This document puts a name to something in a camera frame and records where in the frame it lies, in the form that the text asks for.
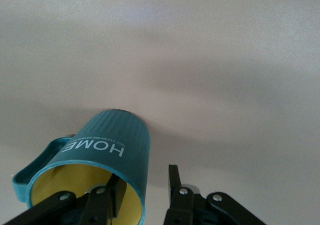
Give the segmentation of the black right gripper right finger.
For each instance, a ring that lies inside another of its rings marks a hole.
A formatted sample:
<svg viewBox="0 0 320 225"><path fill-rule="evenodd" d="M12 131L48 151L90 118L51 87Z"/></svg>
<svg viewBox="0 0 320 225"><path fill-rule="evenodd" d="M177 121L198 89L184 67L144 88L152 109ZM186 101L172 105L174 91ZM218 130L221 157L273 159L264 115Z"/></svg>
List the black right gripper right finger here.
<svg viewBox="0 0 320 225"><path fill-rule="evenodd" d="M168 166L170 205L165 225L263 225L264 222L224 192L206 198L183 186L177 165Z"/></svg>

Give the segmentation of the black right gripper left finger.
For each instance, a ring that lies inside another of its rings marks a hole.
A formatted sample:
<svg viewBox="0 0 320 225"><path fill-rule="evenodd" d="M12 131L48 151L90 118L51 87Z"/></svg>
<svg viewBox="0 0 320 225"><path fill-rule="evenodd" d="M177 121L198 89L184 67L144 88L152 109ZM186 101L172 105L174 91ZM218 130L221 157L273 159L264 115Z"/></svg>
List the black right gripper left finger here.
<svg viewBox="0 0 320 225"><path fill-rule="evenodd" d="M111 225L119 216L127 183L112 174L81 197L59 191L6 222L7 225Z"/></svg>

